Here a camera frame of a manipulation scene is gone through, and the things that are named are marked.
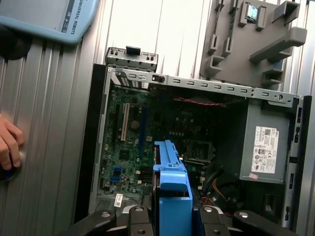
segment blue device housing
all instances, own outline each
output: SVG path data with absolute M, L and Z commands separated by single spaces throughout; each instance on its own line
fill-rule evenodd
M 191 236 L 192 193 L 187 170 L 170 140 L 155 145 L 159 146 L 161 164 L 154 165 L 153 171 L 160 172 L 160 190 L 188 193 L 187 197 L 159 198 L 159 234 Z
M 19 21 L 14 18 L 4 17 L 0 15 L 0 24 L 54 41 L 66 44 L 77 44 L 81 41 L 82 36 L 91 25 L 98 0 L 72 0 L 73 7 L 71 16 L 67 21 L 68 30 L 62 32 L 37 25 L 32 25 L 27 22 Z

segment pcie slot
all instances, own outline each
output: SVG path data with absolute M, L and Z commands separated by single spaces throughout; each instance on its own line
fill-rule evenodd
M 125 103 L 124 122 L 123 122 L 123 128 L 122 128 L 121 141 L 126 141 L 129 109 L 130 109 L 130 103 Z

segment finger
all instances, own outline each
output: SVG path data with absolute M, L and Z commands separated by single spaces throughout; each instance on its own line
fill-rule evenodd
M 24 143 L 23 132 L 18 127 L 16 127 L 14 124 L 7 120 L 5 121 L 5 127 L 14 136 L 16 142 L 18 143 L 18 146 L 21 146 Z
M 12 135 L 6 129 L 1 130 L 0 134 L 10 150 L 13 165 L 15 167 L 19 167 L 21 164 L 21 157 L 20 157 L 20 152 L 19 152 L 19 146 L 16 140 L 12 137 Z
M 0 137 L 0 165 L 4 170 L 11 169 L 11 161 L 9 157 L 9 148 L 4 142 L 4 140 Z

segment chip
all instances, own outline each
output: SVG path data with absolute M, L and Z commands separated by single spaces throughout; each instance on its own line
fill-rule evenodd
M 120 160 L 129 160 L 129 151 L 128 150 L 120 150 L 119 159 Z

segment gray foam holder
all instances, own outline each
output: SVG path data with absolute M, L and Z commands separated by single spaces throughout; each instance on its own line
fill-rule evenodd
M 293 46 L 303 45 L 306 39 L 305 29 L 289 30 L 289 23 L 298 16 L 299 4 L 285 1 L 278 6 L 258 0 L 224 3 L 221 8 L 213 1 L 200 74 L 258 88 L 281 83 L 283 59 L 292 55 Z M 256 23 L 246 18 L 249 4 L 258 9 Z M 214 36 L 219 39 L 216 45 Z

